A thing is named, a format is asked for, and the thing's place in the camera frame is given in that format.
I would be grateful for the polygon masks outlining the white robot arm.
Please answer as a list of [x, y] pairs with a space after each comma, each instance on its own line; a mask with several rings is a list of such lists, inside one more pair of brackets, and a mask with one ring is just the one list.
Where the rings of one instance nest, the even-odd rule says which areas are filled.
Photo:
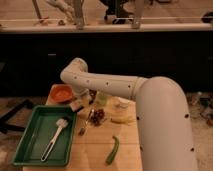
[[188, 103], [175, 81], [90, 73], [81, 58], [73, 59], [60, 79], [77, 96], [96, 90], [135, 102], [143, 171], [198, 171]]

